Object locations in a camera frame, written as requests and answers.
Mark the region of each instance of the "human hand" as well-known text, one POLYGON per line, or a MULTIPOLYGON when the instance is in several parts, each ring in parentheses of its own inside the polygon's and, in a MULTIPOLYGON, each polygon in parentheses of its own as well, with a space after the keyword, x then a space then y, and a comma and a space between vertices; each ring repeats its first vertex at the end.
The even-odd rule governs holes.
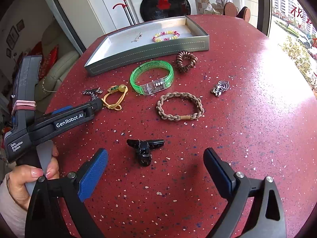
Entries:
MULTIPOLYGON (((59 168, 58 162, 55 156, 58 156, 58 150, 55 145, 52 149, 52 159, 47 166, 47 179, 58 179, 59 178, 59 168)), ((9 173, 8 188, 11 196, 26 211, 28 210, 31 196, 26 190, 26 182, 34 182, 43 175, 43 170, 29 166, 29 165, 20 165, 15 167, 12 172, 9 173)))

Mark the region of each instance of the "metal screw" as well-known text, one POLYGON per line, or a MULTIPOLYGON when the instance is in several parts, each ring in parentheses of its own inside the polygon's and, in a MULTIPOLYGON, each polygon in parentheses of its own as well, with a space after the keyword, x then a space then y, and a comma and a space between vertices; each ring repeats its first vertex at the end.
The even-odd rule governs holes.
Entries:
POLYGON ((68 174, 67 174, 67 177, 69 178, 69 179, 72 179, 72 178, 74 178, 76 176, 76 173, 75 172, 69 172, 68 174))
POLYGON ((45 177, 44 177, 44 176, 40 176, 40 177, 37 179, 38 182, 43 182, 44 180, 45 180, 45 177))
POLYGON ((244 177, 244 173, 236 172, 236 176, 238 176, 239 178, 243 178, 244 177))
POLYGON ((267 176, 267 177, 266 177, 266 180, 267 180, 268 182, 273 182, 273 178, 272 178, 271 176, 267 176))

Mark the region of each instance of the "red sticker on washing machine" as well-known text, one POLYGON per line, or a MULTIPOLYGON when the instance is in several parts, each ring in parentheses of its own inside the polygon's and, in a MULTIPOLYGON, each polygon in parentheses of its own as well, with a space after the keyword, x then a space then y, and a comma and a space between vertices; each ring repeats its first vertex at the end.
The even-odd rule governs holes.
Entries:
POLYGON ((158 0, 158 4, 156 7, 160 10, 168 10, 171 7, 171 4, 168 0, 158 0))

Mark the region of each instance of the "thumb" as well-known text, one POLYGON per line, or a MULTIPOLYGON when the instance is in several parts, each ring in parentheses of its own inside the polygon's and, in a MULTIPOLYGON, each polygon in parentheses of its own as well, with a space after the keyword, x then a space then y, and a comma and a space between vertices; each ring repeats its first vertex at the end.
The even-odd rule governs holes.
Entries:
POLYGON ((42 175, 42 169, 28 165, 20 165, 15 167, 10 173, 10 182, 13 186, 20 188, 26 182, 36 181, 42 175))

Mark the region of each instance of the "washing machine door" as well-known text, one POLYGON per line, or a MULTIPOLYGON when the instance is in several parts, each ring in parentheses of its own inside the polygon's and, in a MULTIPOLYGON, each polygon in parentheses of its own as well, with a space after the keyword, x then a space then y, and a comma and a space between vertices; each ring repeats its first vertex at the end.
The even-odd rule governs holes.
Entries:
POLYGON ((191 14, 188 0, 143 0, 140 6, 144 21, 185 16, 191 14))

